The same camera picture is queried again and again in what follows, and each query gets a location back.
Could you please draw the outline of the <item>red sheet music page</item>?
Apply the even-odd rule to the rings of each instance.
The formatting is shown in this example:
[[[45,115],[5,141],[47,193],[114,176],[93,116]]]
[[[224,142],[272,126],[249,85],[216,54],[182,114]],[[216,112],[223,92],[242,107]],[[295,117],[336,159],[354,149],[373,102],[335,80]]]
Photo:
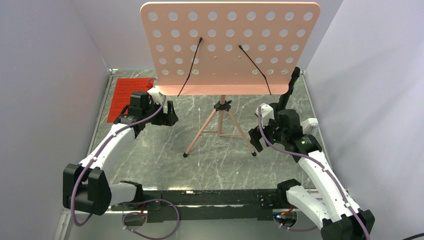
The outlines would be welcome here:
[[[130,103],[130,97],[133,92],[147,92],[152,87],[153,77],[119,78],[114,88],[106,122],[114,122],[114,120],[120,115],[122,109]]]

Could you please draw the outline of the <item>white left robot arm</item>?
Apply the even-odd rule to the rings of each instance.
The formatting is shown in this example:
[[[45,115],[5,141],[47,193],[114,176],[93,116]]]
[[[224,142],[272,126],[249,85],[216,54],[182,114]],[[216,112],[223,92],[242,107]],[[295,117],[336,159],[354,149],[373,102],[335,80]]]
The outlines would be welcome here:
[[[63,206],[98,216],[121,203],[139,209],[144,203],[142,185],[128,180],[110,184],[112,168],[147,124],[172,127],[178,120],[173,101],[158,90],[134,91],[98,146],[78,164],[64,168]]]

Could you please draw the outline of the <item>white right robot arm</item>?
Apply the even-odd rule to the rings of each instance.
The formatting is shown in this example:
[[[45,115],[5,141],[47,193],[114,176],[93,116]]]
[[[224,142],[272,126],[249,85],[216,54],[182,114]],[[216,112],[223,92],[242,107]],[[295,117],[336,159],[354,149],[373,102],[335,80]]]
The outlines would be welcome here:
[[[295,179],[277,185],[276,202],[283,208],[294,206],[320,230],[324,240],[368,240],[375,217],[363,210],[345,190],[332,170],[316,134],[318,120],[300,120],[294,109],[276,110],[274,104],[261,104],[255,111],[258,126],[249,131],[250,142],[258,152],[260,140],[278,152],[291,155],[318,191],[312,196]]]

